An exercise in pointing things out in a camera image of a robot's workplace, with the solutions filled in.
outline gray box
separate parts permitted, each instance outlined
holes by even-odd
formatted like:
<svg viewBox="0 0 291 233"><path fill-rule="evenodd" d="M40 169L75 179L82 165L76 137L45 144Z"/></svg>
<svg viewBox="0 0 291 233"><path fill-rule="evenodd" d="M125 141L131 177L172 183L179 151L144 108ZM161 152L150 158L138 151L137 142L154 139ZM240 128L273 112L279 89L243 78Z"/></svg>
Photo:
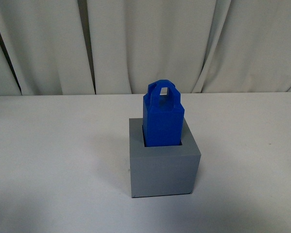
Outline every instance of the gray box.
<svg viewBox="0 0 291 233"><path fill-rule="evenodd" d="M180 146L145 147L142 122L129 119L131 197L192 193L201 153L185 119Z"/></svg>

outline handle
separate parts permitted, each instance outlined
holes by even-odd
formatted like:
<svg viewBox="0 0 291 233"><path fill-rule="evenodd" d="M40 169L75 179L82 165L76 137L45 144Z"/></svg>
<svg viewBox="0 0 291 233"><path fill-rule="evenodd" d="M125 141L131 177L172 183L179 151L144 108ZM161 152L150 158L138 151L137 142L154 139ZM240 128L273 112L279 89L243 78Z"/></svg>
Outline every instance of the handle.
<svg viewBox="0 0 291 233"><path fill-rule="evenodd" d="M173 106L180 105L181 94L175 88L175 85L169 80L158 80L148 86L146 99L150 106L159 108L161 90L164 87L168 88L167 99L173 102Z"/></svg>

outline blue block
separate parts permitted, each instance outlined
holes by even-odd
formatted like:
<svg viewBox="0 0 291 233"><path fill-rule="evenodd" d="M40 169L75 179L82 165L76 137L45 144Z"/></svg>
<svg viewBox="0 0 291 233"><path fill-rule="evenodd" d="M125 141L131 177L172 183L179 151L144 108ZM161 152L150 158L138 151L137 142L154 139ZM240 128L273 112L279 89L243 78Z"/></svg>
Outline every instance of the blue block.
<svg viewBox="0 0 291 233"><path fill-rule="evenodd" d="M167 95L161 89L167 87ZM180 92L169 80L148 86L144 96L143 133L146 147L179 146L184 118Z"/></svg>

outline table surface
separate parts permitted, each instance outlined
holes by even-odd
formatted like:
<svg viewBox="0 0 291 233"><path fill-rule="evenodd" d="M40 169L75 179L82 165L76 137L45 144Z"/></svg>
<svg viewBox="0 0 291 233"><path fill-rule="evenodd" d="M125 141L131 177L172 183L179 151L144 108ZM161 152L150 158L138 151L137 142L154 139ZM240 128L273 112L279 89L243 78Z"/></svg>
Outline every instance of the table surface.
<svg viewBox="0 0 291 233"><path fill-rule="evenodd" d="M194 191L132 199L142 95L0 97L0 233L291 232L291 93L181 98Z"/></svg>

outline block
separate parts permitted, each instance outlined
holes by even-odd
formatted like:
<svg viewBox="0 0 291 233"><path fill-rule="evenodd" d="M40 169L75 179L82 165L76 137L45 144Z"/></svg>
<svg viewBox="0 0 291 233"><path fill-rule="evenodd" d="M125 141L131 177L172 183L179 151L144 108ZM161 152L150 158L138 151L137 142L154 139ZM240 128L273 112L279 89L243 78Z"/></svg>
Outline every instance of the block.
<svg viewBox="0 0 291 233"><path fill-rule="evenodd" d="M145 147L142 123L129 119L131 197L192 193L201 153L185 119L179 146Z"/></svg>
<svg viewBox="0 0 291 233"><path fill-rule="evenodd" d="M167 88L166 95L160 95ZM148 86L143 98L143 130L147 147L178 146L181 141L184 108L181 94L169 80Z"/></svg>

